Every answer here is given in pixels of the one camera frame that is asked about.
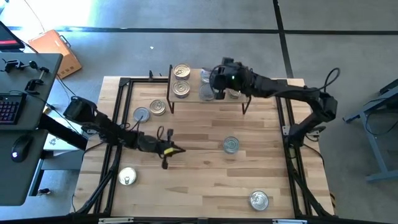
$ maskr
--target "tin can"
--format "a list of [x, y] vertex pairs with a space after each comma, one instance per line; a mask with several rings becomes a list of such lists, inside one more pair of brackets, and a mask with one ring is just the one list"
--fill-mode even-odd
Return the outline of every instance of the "tin can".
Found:
[[239, 140], [236, 137], [228, 137], [224, 140], [224, 152], [235, 154], [239, 150]]
[[199, 98], [204, 101], [214, 100], [214, 93], [211, 90], [210, 84], [204, 84], [200, 87]]
[[200, 71], [200, 81], [202, 84], [209, 84], [210, 73], [213, 69], [212, 68], [202, 68]]
[[191, 73], [191, 68], [189, 65], [181, 63], [173, 68], [173, 73], [175, 78], [178, 80], [188, 80]]
[[126, 167], [119, 172], [119, 182], [123, 185], [130, 185], [137, 179], [136, 171], [131, 167]]
[[134, 110], [132, 116], [135, 121], [139, 121], [140, 123], [145, 123], [149, 120], [150, 113], [147, 108], [139, 107], [136, 110]]
[[177, 81], [173, 83], [172, 89], [177, 98], [184, 99], [189, 95], [191, 86], [186, 81]]
[[260, 190], [257, 190], [250, 195], [249, 202], [252, 208], [257, 211], [264, 211], [269, 204], [268, 196]]
[[149, 109], [153, 115], [160, 116], [166, 112], [166, 104], [162, 100], [154, 100], [150, 103]]
[[239, 97], [241, 96], [241, 92], [231, 89], [228, 89], [228, 93], [229, 97], [231, 97], [232, 99], [239, 99]]

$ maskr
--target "computer desk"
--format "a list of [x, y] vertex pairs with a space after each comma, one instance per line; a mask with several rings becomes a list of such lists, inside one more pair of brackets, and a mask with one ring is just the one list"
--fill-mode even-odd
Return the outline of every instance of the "computer desk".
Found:
[[[0, 53], [0, 58], [5, 61], [20, 60], [24, 64], [33, 60], [39, 67], [43, 66], [50, 70], [43, 77], [44, 84], [37, 87], [37, 91], [40, 93], [37, 97], [43, 101], [28, 95], [18, 123], [16, 125], [0, 125], [0, 164], [2, 168], [0, 169], [0, 192], [2, 192], [0, 206], [22, 205], [42, 155], [47, 134], [52, 133], [81, 149], [85, 148], [86, 139], [43, 114], [44, 102], [49, 97], [62, 61], [61, 54]], [[4, 63], [0, 60], [1, 70], [4, 69], [3, 65]], [[0, 92], [24, 91], [27, 82], [39, 78], [40, 73], [41, 71], [30, 67], [22, 71], [13, 69], [10, 73], [0, 72]], [[30, 133], [34, 137], [27, 159], [20, 163], [13, 162], [11, 160], [12, 145], [17, 138], [26, 133]]]

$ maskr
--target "computer mouse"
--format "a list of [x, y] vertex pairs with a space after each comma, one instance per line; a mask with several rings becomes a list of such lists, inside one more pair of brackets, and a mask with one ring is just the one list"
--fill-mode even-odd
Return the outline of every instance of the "computer mouse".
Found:
[[22, 162], [26, 159], [33, 137], [30, 134], [25, 134], [19, 137], [12, 146], [11, 159], [14, 162]]

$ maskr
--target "keyboard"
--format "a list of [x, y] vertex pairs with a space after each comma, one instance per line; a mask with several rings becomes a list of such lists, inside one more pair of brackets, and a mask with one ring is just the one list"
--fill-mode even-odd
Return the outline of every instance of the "keyboard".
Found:
[[0, 125], [17, 124], [26, 93], [0, 93]]

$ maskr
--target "gray floor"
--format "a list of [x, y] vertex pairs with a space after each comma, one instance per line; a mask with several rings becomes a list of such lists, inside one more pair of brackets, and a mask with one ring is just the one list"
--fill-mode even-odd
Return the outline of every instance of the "gray floor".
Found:
[[[72, 0], [28, 2], [46, 29], [53, 26], [277, 27], [272, 0], [125, 0], [118, 4], [87, 0], [79, 1], [79, 7], [73, 7], [77, 1]], [[395, 0], [279, 0], [279, 5], [285, 29], [398, 29]], [[66, 11], [74, 11], [73, 16], [59, 17], [61, 6]], [[30, 27], [24, 32], [15, 32], [25, 40], [41, 32], [22, 1], [11, 1], [0, 19], [9, 26]], [[223, 56], [234, 57], [268, 77], [286, 77], [279, 36], [274, 34], [62, 34], [71, 42], [83, 65], [83, 69], [66, 78], [65, 83], [76, 94], [93, 101], [98, 98], [105, 75], [147, 75], [149, 70], [166, 74], [169, 64], [180, 62], [192, 67], [211, 67], [220, 63]], [[397, 78], [397, 36], [287, 35], [286, 39], [294, 77], [304, 78], [308, 86], [323, 85], [332, 68], [341, 68], [340, 78], [328, 87], [339, 102], [338, 117], [327, 124], [320, 139], [328, 183], [336, 195], [337, 215], [398, 223], [398, 180], [365, 182], [366, 175], [378, 172], [376, 160], [360, 123], [344, 124], [341, 120]], [[67, 104], [59, 83], [52, 90], [50, 102], [60, 108]], [[379, 129], [389, 125], [381, 119], [373, 123], [378, 124]], [[393, 131], [380, 138], [393, 161], [398, 161], [396, 134], [397, 131]], [[0, 207], [0, 219], [68, 213], [76, 178], [76, 173], [49, 172], [42, 186], [55, 189], [53, 195], [28, 198], [21, 207]]]

